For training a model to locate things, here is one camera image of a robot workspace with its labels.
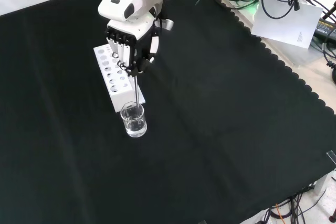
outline clear liquid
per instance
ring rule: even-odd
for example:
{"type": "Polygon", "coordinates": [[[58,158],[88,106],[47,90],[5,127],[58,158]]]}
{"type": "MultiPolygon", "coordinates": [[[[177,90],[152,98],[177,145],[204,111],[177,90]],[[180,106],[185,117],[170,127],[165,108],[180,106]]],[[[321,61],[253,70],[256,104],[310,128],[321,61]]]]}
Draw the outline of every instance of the clear liquid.
{"type": "Polygon", "coordinates": [[[145,119],[140,119],[135,122],[126,122],[125,128],[127,134],[129,134],[131,137],[140,137],[147,131],[147,124],[145,119]]]}

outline black tablecloth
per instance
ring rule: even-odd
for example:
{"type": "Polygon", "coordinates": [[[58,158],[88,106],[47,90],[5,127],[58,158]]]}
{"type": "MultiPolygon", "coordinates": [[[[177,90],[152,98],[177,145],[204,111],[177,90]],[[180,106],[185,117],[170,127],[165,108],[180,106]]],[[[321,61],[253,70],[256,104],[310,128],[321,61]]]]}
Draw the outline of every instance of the black tablecloth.
{"type": "Polygon", "coordinates": [[[0,17],[1,223],[240,223],[333,166],[333,111],[213,0],[170,0],[132,139],[92,48],[101,0],[0,17]]]}

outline table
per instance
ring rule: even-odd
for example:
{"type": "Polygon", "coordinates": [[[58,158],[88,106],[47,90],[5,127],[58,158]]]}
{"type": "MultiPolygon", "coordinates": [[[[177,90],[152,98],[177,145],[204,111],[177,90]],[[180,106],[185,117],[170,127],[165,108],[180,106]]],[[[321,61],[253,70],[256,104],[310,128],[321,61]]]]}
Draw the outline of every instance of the table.
{"type": "MultiPolygon", "coordinates": [[[[231,6],[231,3],[227,0],[222,0],[223,3],[231,6]]],[[[254,5],[249,9],[233,10],[232,12],[239,18],[239,21],[243,22],[245,27],[252,28],[255,13],[258,5],[254,5]]],[[[299,75],[299,78],[304,80],[309,85],[313,92],[319,95],[319,98],[323,100],[326,106],[329,106],[336,112],[336,85],[331,78],[332,70],[326,66],[326,61],[323,58],[323,54],[316,51],[313,47],[308,50],[292,45],[288,45],[282,42],[278,42],[271,39],[263,38],[261,40],[265,43],[272,53],[279,56],[279,58],[290,67],[293,72],[299,75]],[[303,63],[305,58],[309,58],[311,62],[303,63]]]]}
{"type": "Polygon", "coordinates": [[[166,3],[174,30],[139,78],[148,131],[130,139],[92,50],[100,1],[0,18],[0,222],[234,224],[333,169],[333,112],[212,0],[166,3]]]}

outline glass beaker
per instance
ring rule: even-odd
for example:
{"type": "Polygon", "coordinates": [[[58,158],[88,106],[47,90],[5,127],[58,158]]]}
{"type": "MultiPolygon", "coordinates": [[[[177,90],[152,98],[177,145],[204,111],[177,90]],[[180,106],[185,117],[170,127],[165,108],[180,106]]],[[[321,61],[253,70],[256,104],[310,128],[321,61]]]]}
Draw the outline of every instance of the glass beaker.
{"type": "Polygon", "coordinates": [[[144,108],[141,104],[137,106],[135,102],[128,102],[120,111],[124,121],[127,134],[131,137],[140,137],[146,133],[147,124],[145,119],[144,108]]]}

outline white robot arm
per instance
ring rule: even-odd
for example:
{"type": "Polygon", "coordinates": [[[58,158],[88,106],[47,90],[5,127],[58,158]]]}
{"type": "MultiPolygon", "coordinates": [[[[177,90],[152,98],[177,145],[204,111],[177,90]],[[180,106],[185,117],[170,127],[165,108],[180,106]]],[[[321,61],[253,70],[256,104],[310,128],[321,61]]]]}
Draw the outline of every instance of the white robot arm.
{"type": "Polygon", "coordinates": [[[142,71],[140,65],[143,62],[153,60],[149,48],[153,48],[151,38],[155,35],[155,21],[162,3],[163,0],[103,0],[98,7],[99,14],[110,20],[107,40],[113,55],[119,58],[119,66],[131,75],[142,71]],[[148,48],[148,54],[142,55],[139,62],[135,59],[136,47],[138,52],[148,48]]]}

